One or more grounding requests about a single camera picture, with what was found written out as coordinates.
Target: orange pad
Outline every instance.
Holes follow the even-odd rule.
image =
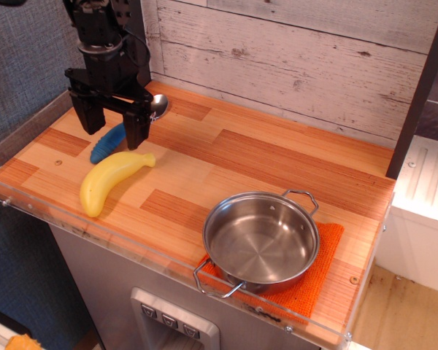
[[[318,300],[323,283],[326,280],[329,267],[336,252],[337,245],[344,233],[344,227],[339,224],[321,224],[316,223],[318,226],[318,232],[320,234],[320,250],[307,272],[302,278],[296,282],[291,288],[278,292],[273,295],[263,295],[262,297],[276,303],[284,308],[288,308],[302,316],[310,318],[313,312],[313,308]],[[204,257],[200,263],[206,260],[208,256]],[[207,264],[203,271],[210,275],[219,277],[214,266]],[[225,290],[223,286],[208,281],[210,285]],[[239,298],[244,301],[249,301],[247,295],[242,293],[238,294]]]

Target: wooden countertop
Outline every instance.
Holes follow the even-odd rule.
[[[308,190],[320,204],[315,220],[345,227],[312,320],[344,333],[360,288],[350,278],[364,277],[393,192],[384,177],[392,150],[157,82],[147,89],[171,106],[135,151],[152,152],[156,166],[117,185],[97,219],[85,216],[79,191],[94,144],[121,122],[111,112],[90,136],[69,110],[0,168],[0,197],[135,260],[146,259],[146,246],[196,267],[204,219],[219,201],[251,190]],[[190,271],[185,278],[193,280]],[[319,336],[312,325],[306,331]]]

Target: clear plastic guard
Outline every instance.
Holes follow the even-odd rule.
[[[61,99],[63,102],[55,100],[51,106],[46,107],[46,109],[26,123],[27,125],[24,125],[0,143],[0,167],[13,158],[28,143],[32,142],[55,119],[58,119],[56,116],[61,116],[69,109],[67,96],[63,94]],[[50,225],[62,228],[71,234],[91,241],[115,254],[123,255],[136,263],[143,264],[158,273],[173,278],[181,284],[196,289],[196,283],[193,278],[193,271],[196,266],[186,264],[140,242],[122,236],[118,232],[108,230],[106,227],[98,225],[97,220],[79,217],[58,205],[42,201],[2,182],[0,182],[0,202],[3,206],[10,206],[24,211]],[[365,272],[364,279],[366,279],[367,274],[368,269]],[[224,280],[208,273],[200,272],[199,275],[202,284],[207,289],[218,290],[218,286],[221,289],[232,287]],[[259,295],[254,295],[244,290],[240,290],[237,293],[237,295],[242,294],[247,295],[247,302],[243,301],[243,297],[236,297],[235,295],[227,298],[225,302],[261,318],[264,322],[282,328],[283,332],[292,333],[323,349],[343,350],[349,348],[351,334],[348,329],[353,321],[354,311],[352,311],[348,323],[341,330],[335,330],[330,325],[321,324],[314,319],[302,316]],[[356,300],[354,300],[353,310],[356,310],[360,298],[361,288],[358,291]]]

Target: control panel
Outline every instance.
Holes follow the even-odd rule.
[[[146,349],[220,350],[218,327],[184,308],[136,287],[131,306]]]

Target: blue plastic object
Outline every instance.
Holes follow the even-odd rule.
[[[101,137],[96,146],[94,146],[90,157],[91,163],[97,164],[107,158],[125,137],[125,127],[123,123],[110,129],[108,133]]]

